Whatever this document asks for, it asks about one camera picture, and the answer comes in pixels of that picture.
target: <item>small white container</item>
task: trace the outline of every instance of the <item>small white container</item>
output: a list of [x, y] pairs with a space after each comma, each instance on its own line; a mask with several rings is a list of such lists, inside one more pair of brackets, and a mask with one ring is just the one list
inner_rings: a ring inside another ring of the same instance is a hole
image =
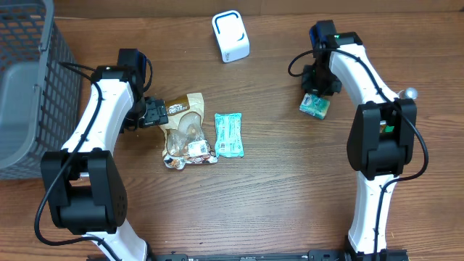
[[237, 11], [217, 14], [211, 22], [224, 62], [233, 62], [249, 55], [248, 35]]

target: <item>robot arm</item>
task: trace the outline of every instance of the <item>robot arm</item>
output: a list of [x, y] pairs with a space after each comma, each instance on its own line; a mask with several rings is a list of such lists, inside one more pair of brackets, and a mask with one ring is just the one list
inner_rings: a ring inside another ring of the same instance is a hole
[[[127, 215], [127, 193], [112, 158], [119, 133], [129, 128], [146, 128], [167, 123], [163, 100], [144, 97], [146, 57], [136, 49], [121, 49], [117, 66], [99, 66], [91, 76], [91, 96], [74, 134], [60, 152], [46, 152], [41, 161], [43, 183], [51, 189], [49, 207], [58, 228], [71, 233], [103, 239], [119, 260], [147, 260], [148, 244], [137, 237]], [[70, 167], [51, 184], [76, 149], [81, 134], [96, 111], [101, 90], [101, 106], [85, 142]], [[90, 186], [73, 187], [70, 181], [87, 177]], [[112, 255], [94, 242], [110, 260]]]
[[[343, 85], [357, 108], [347, 142], [349, 163], [357, 171], [355, 216], [347, 237], [347, 252], [352, 260], [377, 255], [374, 253], [374, 238], [381, 191], [410, 162], [414, 134], [378, 94], [366, 69], [343, 52], [364, 62], [386, 98], [394, 101], [413, 124], [416, 108], [411, 99], [398, 99], [398, 95], [385, 85], [370, 64], [363, 43], [356, 33], [337, 33], [334, 23], [329, 20], [320, 21], [313, 26], [310, 37], [315, 63], [311, 67], [305, 66], [303, 89], [319, 96], [333, 95], [334, 92], [340, 92]], [[378, 252], [386, 249], [385, 229], [394, 184], [388, 187], [382, 201]]]
[[[79, 149], [79, 152], [91, 152], [95, 148], [108, 150], [113, 153], [117, 135], [123, 125], [123, 120], [133, 106], [133, 92], [128, 82], [118, 79], [102, 79], [97, 83], [103, 95], [99, 114], [87, 136], [88, 141]], [[92, 114], [96, 109], [98, 92], [94, 84], [91, 87], [90, 100], [78, 127], [71, 138], [66, 141], [62, 149], [72, 152], [80, 140], [80, 135], [87, 128]]]
[[[351, 43], [342, 45], [338, 49], [361, 58], [361, 60], [373, 73], [377, 83], [382, 88], [385, 95], [391, 101], [398, 99], [398, 95], [385, 85], [378, 73], [370, 64], [363, 45]], [[374, 102], [376, 104], [385, 103], [385, 100], [374, 88], [374, 85], [365, 69], [354, 59], [337, 52], [332, 52], [329, 68], [341, 81], [341, 84], [347, 91], [355, 107], [367, 102]], [[363, 252], [364, 254], [372, 254], [374, 251], [374, 228], [376, 226], [377, 206], [381, 194], [381, 188], [384, 187], [387, 182], [394, 179], [394, 175], [380, 175], [376, 176], [372, 181], [369, 181], [361, 171], [357, 171], [356, 177], [357, 193], [355, 217], [353, 218], [353, 223], [348, 233], [348, 239], [356, 253]], [[378, 230], [379, 251], [386, 248], [386, 221], [394, 185], [395, 183], [389, 186], [389, 191], [383, 198], [383, 207]]]

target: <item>teal packet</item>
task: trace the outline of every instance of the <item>teal packet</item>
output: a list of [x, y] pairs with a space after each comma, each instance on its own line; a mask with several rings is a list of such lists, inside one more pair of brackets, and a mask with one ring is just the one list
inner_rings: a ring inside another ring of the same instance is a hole
[[330, 104], [331, 103], [329, 100], [319, 98], [314, 94], [305, 94], [302, 104], [299, 105], [299, 110], [324, 120], [324, 117], [327, 114], [328, 106]]
[[224, 157], [243, 157], [244, 145], [241, 142], [241, 113], [229, 115], [215, 114], [216, 155]]

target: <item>small package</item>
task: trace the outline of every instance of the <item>small package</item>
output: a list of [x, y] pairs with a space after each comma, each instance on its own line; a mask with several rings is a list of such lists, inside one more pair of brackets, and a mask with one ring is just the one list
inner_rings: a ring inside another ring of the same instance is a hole
[[305, 94], [302, 104], [299, 105], [299, 110], [324, 120], [330, 104], [329, 100], [320, 98], [314, 94]]
[[169, 123], [160, 125], [165, 133], [162, 156], [166, 167], [182, 170], [186, 164], [218, 162], [202, 130], [202, 94], [187, 94], [166, 102], [166, 112]]
[[244, 145], [241, 142], [241, 113], [215, 115], [217, 156], [243, 157]]

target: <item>basket mesh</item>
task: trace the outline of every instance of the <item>basket mesh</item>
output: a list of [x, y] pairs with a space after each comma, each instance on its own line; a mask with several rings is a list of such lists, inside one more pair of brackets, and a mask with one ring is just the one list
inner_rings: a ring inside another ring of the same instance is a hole
[[[0, 5], [0, 80], [9, 66], [18, 62], [39, 61], [41, 53], [38, 46], [45, 15], [44, 6], [38, 3]], [[44, 152], [60, 150], [73, 132], [81, 78], [60, 67], [58, 62], [61, 61], [75, 62], [75, 59], [53, 24], [46, 65], [39, 65], [46, 66], [46, 74], [43, 79], [38, 79], [37, 85], [41, 98], [36, 138], [23, 158], [14, 165], [0, 169], [0, 179], [41, 177], [39, 166]]]

